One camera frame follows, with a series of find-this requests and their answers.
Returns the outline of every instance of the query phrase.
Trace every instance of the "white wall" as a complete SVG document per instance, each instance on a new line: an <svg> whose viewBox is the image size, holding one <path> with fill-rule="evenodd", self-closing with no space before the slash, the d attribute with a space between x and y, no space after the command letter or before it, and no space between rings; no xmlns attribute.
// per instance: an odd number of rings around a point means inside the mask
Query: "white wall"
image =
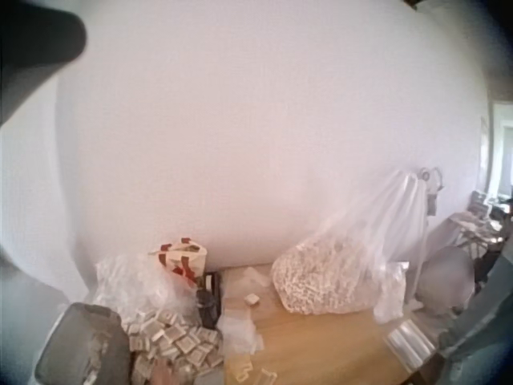
<svg viewBox="0 0 513 385"><path fill-rule="evenodd" d="M369 175L439 166L439 224L475 187L483 81L399 1L91 1L59 82L84 258L183 235L265 262Z"/></svg>

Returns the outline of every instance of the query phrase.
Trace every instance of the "wooden table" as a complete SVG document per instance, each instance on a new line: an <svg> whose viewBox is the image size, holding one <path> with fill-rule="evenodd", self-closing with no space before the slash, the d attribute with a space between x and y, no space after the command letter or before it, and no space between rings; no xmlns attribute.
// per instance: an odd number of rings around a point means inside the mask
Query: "wooden table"
<svg viewBox="0 0 513 385"><path fill-rule="evenodd" d="M254 266L269 274L270 265ZM263 287L244 278L245 268L224 271L224 311L245 309L243 298L261 297L251 311L265 348L251 356L254 370L244 384L252 385L261 368L276 372L275 385L397 385L408 373L383 338L398 322L378 326L372 311L353 314L290 314L273 285ZM238 384L225 361L225 383Z"/></svg>

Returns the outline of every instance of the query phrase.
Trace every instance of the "small box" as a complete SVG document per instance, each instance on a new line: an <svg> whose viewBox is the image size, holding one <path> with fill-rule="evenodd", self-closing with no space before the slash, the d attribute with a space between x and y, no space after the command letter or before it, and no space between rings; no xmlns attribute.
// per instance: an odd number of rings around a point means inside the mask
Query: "small box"
<svg viewBox="0 0 513 385"><path fill-rule="evenodd" d="M244 297L244 302L246 302L249 306L255 306L260 301L260 297L256 294L248 294Z"/></svg>

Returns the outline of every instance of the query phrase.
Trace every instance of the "clear plastic sheet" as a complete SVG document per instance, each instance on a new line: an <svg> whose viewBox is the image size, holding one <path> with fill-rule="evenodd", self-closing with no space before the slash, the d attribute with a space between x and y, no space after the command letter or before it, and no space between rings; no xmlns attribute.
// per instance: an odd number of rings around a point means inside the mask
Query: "clear plastic sheet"
<svg viewBox="0 0 513 385"><path fill-rule="evenodd" d="M197 312L196 288L163 269L156 258L145 254L108 258L96 265L96 273L98 290L92 302L110 307L123 322L134 321L138 310L147 308Z"/></svg>
<svg viewBox="0 0 513 385"><path fill-rule="evenodd" d="M426 231L426 183L396 172L347 207L274 262L271 277L281 301L303 314L376 306L378 322L401 317L406 277L394 261Z"/></svg>
<svg viewBox="0 0 513 385"><path fill-rule="evenodd" d="M264 349L264 340L257 333L249 310L225 310L217 328L223 334L224 356L254 354Z"/></svg>

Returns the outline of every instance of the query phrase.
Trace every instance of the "gray container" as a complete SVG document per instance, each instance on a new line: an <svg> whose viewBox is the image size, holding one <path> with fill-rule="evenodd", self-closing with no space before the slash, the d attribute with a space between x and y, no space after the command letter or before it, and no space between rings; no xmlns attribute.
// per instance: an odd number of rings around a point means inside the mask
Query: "gray container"
<svg viewBox="0 0 513 385"><path fill-rule="evenodd" d="M34 376L42 385L82 385L93 371L95 385L127 385L130 367L119 315L103 306L73 303L49 337Z"/></svg>

